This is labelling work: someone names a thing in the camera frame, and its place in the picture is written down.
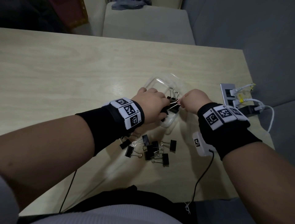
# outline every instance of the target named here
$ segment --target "black cable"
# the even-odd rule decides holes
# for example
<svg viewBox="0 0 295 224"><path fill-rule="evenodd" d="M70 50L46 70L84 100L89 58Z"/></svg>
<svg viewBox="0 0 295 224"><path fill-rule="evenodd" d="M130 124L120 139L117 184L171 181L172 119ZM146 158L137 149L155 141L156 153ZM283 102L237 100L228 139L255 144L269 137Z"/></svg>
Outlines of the black cable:
<svg viewBox="0 0 295 224"><path fill-rule="evenodd" d="M208 169L210 168L212 162L213 162L213 159L214 159L214 152L209 149L209 152L212 153L212 159L211 159L211 162L209 163L209 166L207 167L207 169L205 170L205 172L200 176L200 178L198 179L198 181L196 182L196 185L195 185L195 190L194 190L194 195L193 195L193 199L191 200L191 202L194 201L195 199L195 195L196 195L196 188L197 188L197 184L200 182L200 180L202 179L202 177L205 175L205 173L208 171Z"/></svg>
<svg viewBox="0 0 295 224"><path fill-rule="evenodd" d="M65 203L65 199L66 199L67 196L68 196L68 193L69 193L70 188L71 188L71 186L72 186L72 183L73 183L73 181L74 181L74 178L75 178L76 172L77 172L77 170L74 172L74 176L73 176L72 181L71 181L71 183L70 183L69 189L68 189L68 191L67 191L67 194L65 195L65 198L64 198L64 200L63 200L63 203L61 204L61 207L60 207L60 210L59 210L58 213L60 213L60 212L61 212L61 209L63 208L63 204Z"/></svg>

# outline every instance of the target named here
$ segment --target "left hand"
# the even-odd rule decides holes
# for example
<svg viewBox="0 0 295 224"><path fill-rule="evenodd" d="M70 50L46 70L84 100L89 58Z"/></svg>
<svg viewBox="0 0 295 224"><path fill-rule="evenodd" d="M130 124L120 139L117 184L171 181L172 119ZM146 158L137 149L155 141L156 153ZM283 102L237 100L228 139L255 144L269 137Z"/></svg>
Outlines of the left hand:
<svg viewBox="0 0 295 224"><path fill-rule="evenodd" d="M165 97L165 94L158 92L155 88L146 89L141 87L136 96L132 98L142 108L145 114L145 124L154 123L167 117L166 113L160 111L170 105L170 101Z"/></svg>

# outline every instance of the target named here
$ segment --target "wooden table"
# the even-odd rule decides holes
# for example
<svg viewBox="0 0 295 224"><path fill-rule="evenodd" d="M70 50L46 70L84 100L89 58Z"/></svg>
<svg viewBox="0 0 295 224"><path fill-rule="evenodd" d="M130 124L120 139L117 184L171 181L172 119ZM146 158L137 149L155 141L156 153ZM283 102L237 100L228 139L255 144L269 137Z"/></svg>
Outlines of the wooden table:
<svg viewBox="0 0 295 224"><path fill-rule="evenodd" d="M188 90L203 90L218 103L223 102L220 83L252 82L242 50L0 28L0 134L122 96L131 98L148 78L162 73L177 75ZM177 140L169 167L125 157L117 140L78 169L63 208L133 184L173 202L190 201L211 158L198 156L185 143L185 117L181 111L169 135L162 127L147 132L152 140ZM257 117L251 118L250 129L273 147ZM65 178L21 215L58 212L71 179L72 175ZM216 154L195 200L236 196Z"/></svg>

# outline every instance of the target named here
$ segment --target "wristband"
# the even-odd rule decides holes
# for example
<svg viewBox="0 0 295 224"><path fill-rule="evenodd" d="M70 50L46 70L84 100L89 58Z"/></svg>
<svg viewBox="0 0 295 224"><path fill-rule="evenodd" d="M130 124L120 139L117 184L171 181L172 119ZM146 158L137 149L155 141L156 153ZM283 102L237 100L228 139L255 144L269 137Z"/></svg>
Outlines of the wristband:
<svg viewBox="0 0 295 224"><path fill-rule="evenodd" d="M91 130L95 145L94 156L109 144L105 145L101 139L102 132L110 133L114 140L119 139L132 133L145 119L140 105L125 97L110 101L101 108L76 115L81 116Z"/></svg>
<svg viewBox="0 0 295 224"><path fill-rule="evenodd" d="M235 107L208 103L197 115L204 141L216 148L221 160L239 147L262 142L247 129L250 127L248 118Z"/></svg>

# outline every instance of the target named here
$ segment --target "white device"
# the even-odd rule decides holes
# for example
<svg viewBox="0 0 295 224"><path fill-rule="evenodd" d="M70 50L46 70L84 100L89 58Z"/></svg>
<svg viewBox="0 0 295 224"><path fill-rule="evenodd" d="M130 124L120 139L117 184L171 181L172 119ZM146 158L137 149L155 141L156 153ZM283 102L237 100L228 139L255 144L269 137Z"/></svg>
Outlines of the white device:
<svg viewBox="0 0 295 224"><path fill-rule="evenodd" d="M213 147L213 145L208 145L204 141L201 132L193 133L192 137L199 156L212 156L212 153L209 152L209 149L216 152L216 149Z"/></svg>

